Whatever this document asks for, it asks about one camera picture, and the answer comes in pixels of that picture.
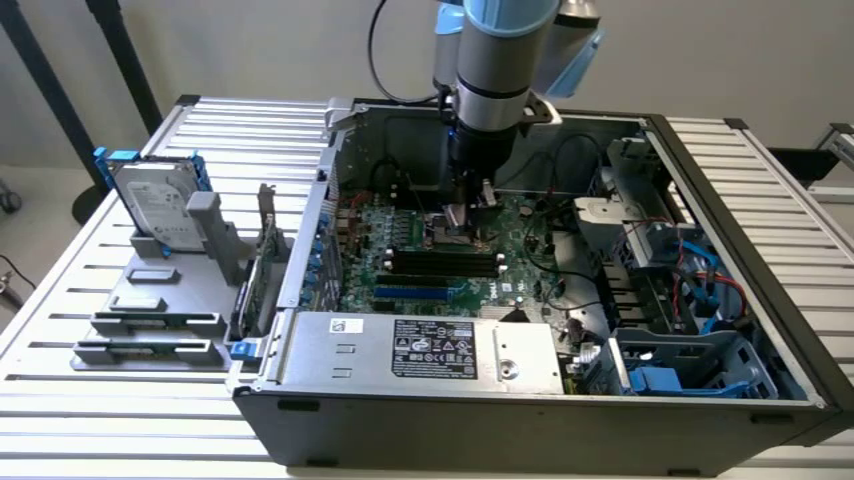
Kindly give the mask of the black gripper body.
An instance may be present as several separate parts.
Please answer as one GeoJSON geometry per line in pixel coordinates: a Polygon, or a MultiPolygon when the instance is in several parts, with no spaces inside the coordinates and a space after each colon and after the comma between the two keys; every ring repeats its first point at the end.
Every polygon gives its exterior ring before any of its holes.
{"type": "Polygon", "coordinates": [[[475,129],[458,121],[448,135],[448,168],[451,204],[472,204],[482,193],[483,181],[495,184],[498,169],[507,162],[518,135],[518,127],[499,131],[475,129]]]}

